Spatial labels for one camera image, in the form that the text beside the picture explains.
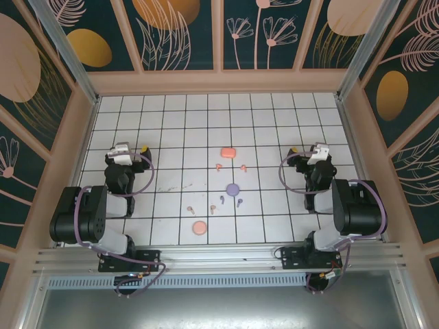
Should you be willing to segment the black electronics housing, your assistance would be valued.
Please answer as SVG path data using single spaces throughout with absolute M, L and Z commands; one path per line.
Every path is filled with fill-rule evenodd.
M 323 294 L 338 279 L 333 271 L 329 273 L 307 273 L 305 288 L 311 294 Z
M 131 287 L 136 286 L 139 287 L 143 281 L 143 277 L 145 276 L 145 272 L 141 273 L 130 273 L 124 276 L 116 276 L 114 280 L 115 293 L 117 297 L 134 297 L 142 292 L 142 289 L 122 289 L 121 287 Z

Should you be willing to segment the grey metal sheet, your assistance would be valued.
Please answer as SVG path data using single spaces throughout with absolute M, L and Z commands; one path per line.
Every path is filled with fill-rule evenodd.
M 49 291 L 37 329 L 407 329 L 390 275 L 348 273 L 330 291 L 302 287 Z

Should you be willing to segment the aluminium table side rail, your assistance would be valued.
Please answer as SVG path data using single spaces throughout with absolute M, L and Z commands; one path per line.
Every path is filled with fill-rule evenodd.
M 335 184 L 336 223 L 343 233 L 354 235 L 353 241 L 380 239 L 387 228 L 387 214 L 375 183 L 362 180 L 364 168 L 346 107 L 338 100 L 336 104 L 357 173 L 356 178 L 338 179 Z
M 96 105 L 76 93 L 68 102 L 51 155 L 51 221 L 64 188 L 79 186 L 86 148 L 97 114 Z

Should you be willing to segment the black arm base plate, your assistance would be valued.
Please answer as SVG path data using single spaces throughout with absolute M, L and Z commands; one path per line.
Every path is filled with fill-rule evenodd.
M 337 252 L 307 250 L 304 247 L 282 247 L 283 269 L 323 270 L 341 269 L 342 259 Z
M 98 272 L 100 273 L 138 273 L 157 272 L 161 251 L 158 249 L 140 249 L 134 255 L 99 256 Z

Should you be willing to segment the aluminium corner post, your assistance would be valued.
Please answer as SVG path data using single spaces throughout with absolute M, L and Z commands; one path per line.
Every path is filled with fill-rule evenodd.
M 55 46 L 57 46 L 60 55 L 64 58 L 64 61 L 74 75 L 76 82 L 84 91 L 88 100 L 95 105 L 97 103 L 97 93 L 95 92 L 95 89 L 88 78 L 87 72 L 79 61 L 79 58 L 76 56 L 61 25 L 53 15 L 49 4 L 46 0 L 29 0 L 29 3 L 49 34 L 50 39 L 52 39 Z
M 343 102 L 348 97 L 368 59 L 393 19 L 400 2 L 401 0 L 382 0 L 337 90 L 338 101 Z

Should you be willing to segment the aluminium frame rail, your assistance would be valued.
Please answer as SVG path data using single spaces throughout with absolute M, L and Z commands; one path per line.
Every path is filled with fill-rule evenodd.
M 282 271 L 279 243 L 229 245 L 161 245 L 158 249 L 168 274 L 268 273 Z M 97 254 L 83 247 L 61 247 L 38 251 L 32 274 L 44 276 L 98 274 Z M 394 270 L 406 267 L 397 243 L 360 241 L 354 243 L 349 271 Z

